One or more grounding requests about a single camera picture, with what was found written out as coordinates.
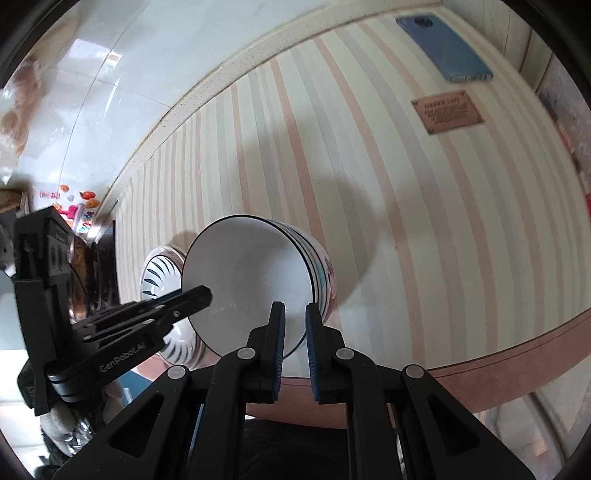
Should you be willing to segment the gloved hand holding gripper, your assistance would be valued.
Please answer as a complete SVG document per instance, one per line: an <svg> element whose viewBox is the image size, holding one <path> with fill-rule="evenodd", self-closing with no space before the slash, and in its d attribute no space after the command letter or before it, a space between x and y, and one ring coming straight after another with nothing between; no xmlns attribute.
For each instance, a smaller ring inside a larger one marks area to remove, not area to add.
<svg viewBox="0 0 591 480"><path fill-rule="evenodd" d="M61 466L78 453L123 410L122 397L120 383L114 381L102 390L96 409L82 412L73 404L58 401L49 413L41 415L41 435L49 463Z"/></svg>

